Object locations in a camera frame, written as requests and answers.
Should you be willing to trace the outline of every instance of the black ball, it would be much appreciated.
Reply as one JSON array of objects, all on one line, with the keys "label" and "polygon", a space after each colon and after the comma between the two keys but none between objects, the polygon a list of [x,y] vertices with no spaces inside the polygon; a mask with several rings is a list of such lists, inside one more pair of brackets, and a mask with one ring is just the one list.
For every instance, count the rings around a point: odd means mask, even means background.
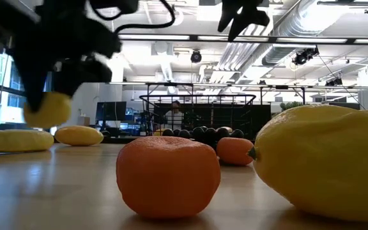
[{"label": "black ball", "polygon": [[197,127],[192,131],[192,137],[196,140],[196,141],[203,141],[204,140],[204,136],[205,136],[205,131],[203,130],[203,128],[201,127]]},{"label": "black ball", "polygon": [[191,138],[191,134],[189,131],[187,130],[181,130],[178,134],[178,137],[182,137],[182,138],[186,138],[186,139],[189,139]]},{"label": "black ball", "polygon": [[171,129],[164,130],[163,136],[174,137],[174,132]]},{"label": "black ball", "polygon": [[178,137],[178,134],[180,133],[180,130],[174,130],[174,136]]},{"label": "black ball", "polygon": [[230,137],[243,138],[243,132],[241,130],[234,130],[234,132],[231,133]]},{"label": "black ball", "polygon": [[226,128],[219,128],[217,130],[217,141],[220,141],[224,137],[229,137],[228,129],[226,129]]},{"label": "black ball", "polygon": [[207,143],[211,143],[211,142],[214,142],[215,141],[215,138],[216,138],[216,131],[215,129],[213,128],[209,128],[207,129],[207,131],[205,131],[205,141]]}]

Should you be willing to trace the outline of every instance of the wire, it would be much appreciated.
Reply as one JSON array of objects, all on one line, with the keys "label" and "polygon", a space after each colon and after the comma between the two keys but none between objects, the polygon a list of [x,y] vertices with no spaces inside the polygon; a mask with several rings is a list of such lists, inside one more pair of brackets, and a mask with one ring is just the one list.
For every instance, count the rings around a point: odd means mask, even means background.
[{"label": "wire", "polygon": [[103,16],[95,7],[93,7],[92,5],[92,0],[89,0],[89,4],[90,4],[90,7],[92,7],[92,10],[93,12],[96,14],[97,17],[99,17],[100,19],[102,20],[106,20],[106,21],[111,21],[111,20],[116,20],[118,19],[120,16],[123,15],[122,12],[119,12],[117,15],[115,16],[111,16],[111,17],[105,17]]},{"label": "wire", "polygon": [[[323,61],[323,58],[318,54],[318,56],[319,56],[319,58],[320,58],[320,60],[322,60],[322,62],[323,62],[323,64],[325,64],[325,67],[329,70],[329,72],[330,72],[330,74],[332,74],[333,75],[333,77],[336,77],[335,76],[335,74],[333,73],[333,71],[331,71],[331,69],[329,68],[329,66],[327,66],[327,64],[325,63],[325,61]],[[355,99],[355,101],[365,110],[365,107],[350,93],[350,91],[346,88],[346,87],[344,87],[343,85],[342,85],[342,87],[344,88],[344,90],[346,90],[349,94],[350,94],[350,96],[353,98],[353,99]]]},{"label": "wire", "polygon": [[176,16],[174,14],[174,10],[171,8],[171,6],[167,3],[166,0],[160,0],[160,2],[165,6],[165,8],[169,11],[171,15],[171,21],[166,22],[164,24],[126,24],[119,26],[115,31],[114,34],[118,35],[120,31],[124,29],[131,29],[131,28],[137,28],[137,29],[161,29],[161,28],[167,28],[169,26],[172,26],[176,22]]}]

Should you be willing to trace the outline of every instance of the desk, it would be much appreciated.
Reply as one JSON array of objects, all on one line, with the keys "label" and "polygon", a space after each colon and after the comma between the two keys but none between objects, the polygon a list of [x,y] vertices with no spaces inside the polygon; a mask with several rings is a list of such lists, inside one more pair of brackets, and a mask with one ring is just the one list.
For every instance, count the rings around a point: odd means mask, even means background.
[{"label": "desk", "polygon": [[368,223],[296,211],[251,167],[223,167],[215,197],[197,217],[143,220],[117,188],[115,162],[122,147],[56,144],[41,153],[0,155],[0,230],[368,230]]}]

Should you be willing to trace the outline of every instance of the yellow fruit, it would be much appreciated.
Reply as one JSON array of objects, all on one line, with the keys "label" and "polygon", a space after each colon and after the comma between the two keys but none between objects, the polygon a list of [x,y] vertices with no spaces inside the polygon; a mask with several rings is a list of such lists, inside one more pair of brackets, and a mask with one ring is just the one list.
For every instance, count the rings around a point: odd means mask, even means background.
[{"label": "yellow fruit", "polygon": [[55,139],[71,146],[91,146],[103,140],[103,134],[98,130],[86,126],[66,126],[55,133]]},{"label": "yellow fruit", "polygon": [[0,153],[43,151],[54,144],[53,136],[37,130],[0,131]]},{"label": "yellow fruit", "polygon": [[368,111],[289,109],[262,128],[250,155],[259,177],[297,208],[368,221]]},{"label": "yellow fruit", "polygon": [[32,112],[28,104],[24,107],[24,118],[29,127],[50,128],[65,123],[72,113],[72,102],[68,95],[47,92],[38,112]]}]

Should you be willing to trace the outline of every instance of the lemon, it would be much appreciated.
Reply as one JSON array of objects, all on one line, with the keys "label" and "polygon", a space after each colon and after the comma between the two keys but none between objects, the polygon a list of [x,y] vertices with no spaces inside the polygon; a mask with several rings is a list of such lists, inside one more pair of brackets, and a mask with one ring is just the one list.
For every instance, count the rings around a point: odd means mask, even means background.
[{"label": "lemon", "polygon": [[368,111],[287,110],[258,133],[250,155],[259,177],[297,208],[368,221]]},{"label": "lemon", "polygon": [[32,112],[28,104],[24,107],[25,122],[29,127],[50,128],[68,121],[72,113],[72,102],[68,95],[47,92],[38,112]]}]

